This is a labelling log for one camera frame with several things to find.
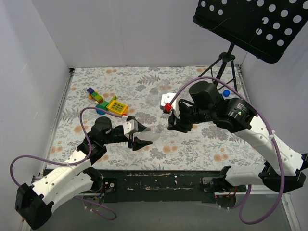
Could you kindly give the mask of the clear bottle blue label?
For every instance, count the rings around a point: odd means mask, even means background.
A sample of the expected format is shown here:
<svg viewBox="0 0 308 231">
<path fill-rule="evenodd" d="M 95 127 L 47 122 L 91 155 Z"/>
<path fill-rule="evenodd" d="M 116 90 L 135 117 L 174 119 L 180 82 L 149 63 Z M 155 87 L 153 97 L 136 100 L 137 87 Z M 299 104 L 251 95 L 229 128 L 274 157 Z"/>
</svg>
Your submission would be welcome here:
<svg viewBox="0 0 308 231">
<path fill-rule="evenodd" d="M 230 92 L 229 90 L 224 90 L 223 93 L 222 93 L 222 95 L 223 95 L 224 97 L 229 97 L 230 94 L 231 94 L 231 92 Z"/>
</svg>

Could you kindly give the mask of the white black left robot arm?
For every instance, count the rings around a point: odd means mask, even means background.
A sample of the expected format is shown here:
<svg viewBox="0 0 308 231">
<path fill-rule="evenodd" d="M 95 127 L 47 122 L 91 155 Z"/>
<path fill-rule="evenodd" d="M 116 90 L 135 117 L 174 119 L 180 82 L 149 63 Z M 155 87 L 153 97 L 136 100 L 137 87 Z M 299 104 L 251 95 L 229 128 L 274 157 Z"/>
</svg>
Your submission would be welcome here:
<svg viewBox="0 0 308 231">
<path fill-rule="evenodd" d="M 137 133 L 149 130 L 132 116 L 115 128 L 108 117 L 99 117 L 64 165 L 31 185 L 19 186 L 15 210 L 32 229 L 42 227 L 60 205 L 80 193 L 102 189 L 103 176 L 92 165 L 107 152 L 107 144 L 126 142 L 136 151 L 152 144 L 137 137 Z"/>
</svg>

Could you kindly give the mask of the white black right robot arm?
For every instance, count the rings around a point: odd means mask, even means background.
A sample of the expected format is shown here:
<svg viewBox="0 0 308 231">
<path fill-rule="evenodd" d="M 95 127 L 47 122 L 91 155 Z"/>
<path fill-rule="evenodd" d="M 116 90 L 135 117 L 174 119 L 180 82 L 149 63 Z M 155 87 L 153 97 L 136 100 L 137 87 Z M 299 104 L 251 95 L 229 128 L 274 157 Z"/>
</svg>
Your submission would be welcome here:
<svg viewBox="0 0 308 231">
<path fill-rule="evenodd" d="M 191 131 L 193 124 L 213 122 L 218 128 L 250 144 L 265 163 L 255 167 L 235 169 L 225 166 L 215 178 L 202 179 L 206 192 L 223 193 L 242 185 L 264 185 L 279 192 L 303 187 L 308 167 L 308 155 L 300 154 L 267 128 L 259 113 L 241 98 L 225 99 L 213 83 L 198 81 L 189 88 L 192 101 L 178 99 L 174 93 L 161 97 L 161 109 L 170 113 L 168 130 L 183 133 Z"/>
</svg>

